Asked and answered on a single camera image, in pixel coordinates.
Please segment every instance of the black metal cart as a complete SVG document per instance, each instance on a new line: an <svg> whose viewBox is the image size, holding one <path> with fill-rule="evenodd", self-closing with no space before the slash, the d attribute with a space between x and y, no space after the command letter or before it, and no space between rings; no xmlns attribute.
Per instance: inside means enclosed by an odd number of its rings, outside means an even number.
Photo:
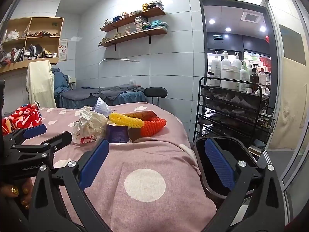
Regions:
<svg viewBox="0 0 309 232"><path fill-rule="evenodd" d="M256 85L259 95L206 85L207 79L218 79ZM199 81L194 140L203 136L231 136L249 148L255 142L261 152L272 133L273 109L269 96L256 83L227 78L202 77Z"/></svg>

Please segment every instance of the exit sign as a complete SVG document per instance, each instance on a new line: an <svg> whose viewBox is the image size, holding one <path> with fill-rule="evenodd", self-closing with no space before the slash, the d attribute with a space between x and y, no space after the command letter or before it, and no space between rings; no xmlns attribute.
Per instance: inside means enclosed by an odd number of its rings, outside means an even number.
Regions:
<svg viewBox="0 0 309 232"><path fill-rule="evenodd" d="M214 40L223 40L223 35L214 35Z"/></svg>

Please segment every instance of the black stool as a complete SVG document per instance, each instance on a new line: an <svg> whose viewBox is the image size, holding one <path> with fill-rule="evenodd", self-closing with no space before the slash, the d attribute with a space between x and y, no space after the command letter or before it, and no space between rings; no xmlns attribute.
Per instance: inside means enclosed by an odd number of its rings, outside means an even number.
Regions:
<svg viewBox="0 0 309 232"><path fill-rule="evenodd" d="M159 106L159 98L165 98L167 96L167 89L163 87L149 87L146 88L145 96L152 98L152 104L154 103L154 98L158 98L157 106Z"/></svg>

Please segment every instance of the polka dot blanket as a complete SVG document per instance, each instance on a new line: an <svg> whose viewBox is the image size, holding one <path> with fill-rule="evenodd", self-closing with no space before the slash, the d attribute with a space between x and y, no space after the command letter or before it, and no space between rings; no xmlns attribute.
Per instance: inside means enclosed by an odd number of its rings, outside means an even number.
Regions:
<svg viewBox="0 0 309 232"><path fill-rule="evenodd" d="M200 232L216 207L203 191L196 157L181 121L145 102L111 109L118 113L152 110L167 124L153 137L110 144L106 160L92 185L85 189L97 212L114 232ZM47 132L24 144L40 144L63 131L72 132L80 111L41 109ZM78 160L94 145L68 145L55 153L54 166ZM72 220L80 224L65 188L60 189Z"/></svg>

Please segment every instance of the silver screw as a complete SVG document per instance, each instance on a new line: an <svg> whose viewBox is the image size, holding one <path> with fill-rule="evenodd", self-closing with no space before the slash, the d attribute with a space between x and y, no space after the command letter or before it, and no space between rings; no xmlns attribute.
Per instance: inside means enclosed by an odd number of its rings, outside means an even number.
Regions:
<svg viewBox="0 0 309 232"><path fill-rule="evenodd" d="M238 165L239 165L240 167L245 167L245 166L247 165L247 163L244 162L243 160L240 160L240 161L238 162Z"/></svg>
<svg viewBox="0 0 309 232"><path fill-rule="evenodd" d="M273 167L273 165L268 165L267 168L268 168L269 171L274 171L274 169L275 169L275 168Z"/></svg>
<svg viewBox="0 0 309 232"><path fill-rule="evenodd" d="M76 162L71 160L69 163L68 163L68 166L69 167L75 167L76 166Z"/></svg>
<svg viewBox="0 0 309 232"><path fill-rule="evenodd" d="M41 170L41 171L45 171L46 168L47 168L47 166L43 165L43 166L40 167L40 170Z"/></svg>

